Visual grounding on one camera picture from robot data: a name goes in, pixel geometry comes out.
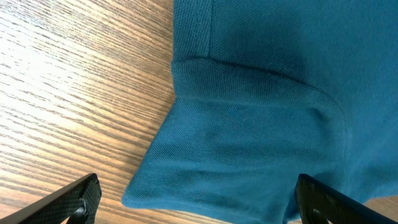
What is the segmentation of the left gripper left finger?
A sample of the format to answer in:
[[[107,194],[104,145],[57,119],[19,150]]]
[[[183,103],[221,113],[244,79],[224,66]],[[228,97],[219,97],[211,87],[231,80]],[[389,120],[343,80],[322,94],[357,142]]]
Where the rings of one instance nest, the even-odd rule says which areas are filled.
[[[102,196],[98,176],[88,174],[1,219],[1,224],[93,224]]]

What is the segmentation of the blue polo shirt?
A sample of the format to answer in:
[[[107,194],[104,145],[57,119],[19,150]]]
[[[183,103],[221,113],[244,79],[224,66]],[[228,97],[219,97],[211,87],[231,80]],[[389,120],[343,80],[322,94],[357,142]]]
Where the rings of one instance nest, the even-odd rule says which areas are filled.
[[[171,72],[124,206],[286,223],[301,173],[397,194],[396,1],[175,1]]]

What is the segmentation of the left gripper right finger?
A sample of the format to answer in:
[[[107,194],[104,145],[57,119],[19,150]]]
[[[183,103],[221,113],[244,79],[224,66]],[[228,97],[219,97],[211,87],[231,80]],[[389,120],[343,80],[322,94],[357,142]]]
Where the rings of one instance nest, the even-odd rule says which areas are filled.
[[[298,176],[295,199],[303,224],[397,224],[307,174]]]

